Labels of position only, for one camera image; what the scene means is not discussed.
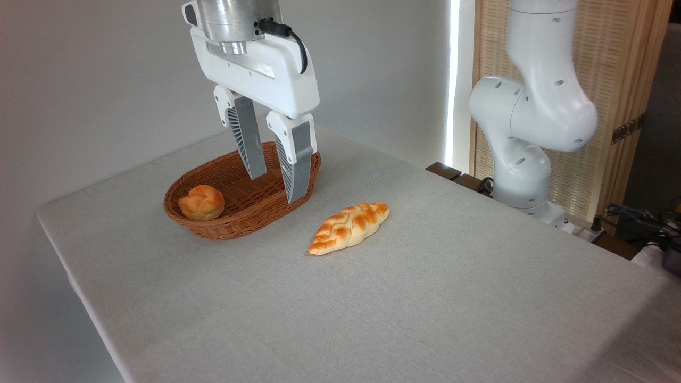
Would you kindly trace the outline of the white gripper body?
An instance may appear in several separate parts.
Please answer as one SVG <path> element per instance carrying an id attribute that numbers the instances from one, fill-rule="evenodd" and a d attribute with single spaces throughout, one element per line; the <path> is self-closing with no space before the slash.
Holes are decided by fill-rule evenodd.
<path id="1" fill-rule="evenodd" d="M 294 39 L 266 34 L 246 42 L 246 54 L 228 54 L 197 27 L 190 29 L 190 37 L 200 67 L 212 82 L 291 119 L 319 106 L 312 58 L 307 56 L 306 71 L 300 73 L 302 59 Z"/>

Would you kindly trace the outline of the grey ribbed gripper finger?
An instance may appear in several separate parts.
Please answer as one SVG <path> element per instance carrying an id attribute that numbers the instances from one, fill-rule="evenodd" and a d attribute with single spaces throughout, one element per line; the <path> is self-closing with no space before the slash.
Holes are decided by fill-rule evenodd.
<path id="1" fill-rule="evenodd" d="M 294 204 L 308 191 L 311 160 L 317 152 L 313 116 L 305 114 L 290 119 L 279 112 L 270 111 L 266 122 L 275 134 L 288 203 Z"/>
<path id="2" fill-rule="evenodd" d="M 213 96 L 221 123 L 233 134 L 249 177 L 254 180 L 264 175 L 267 168 L 253 101 L 222 85 L 215 86 Z"/>

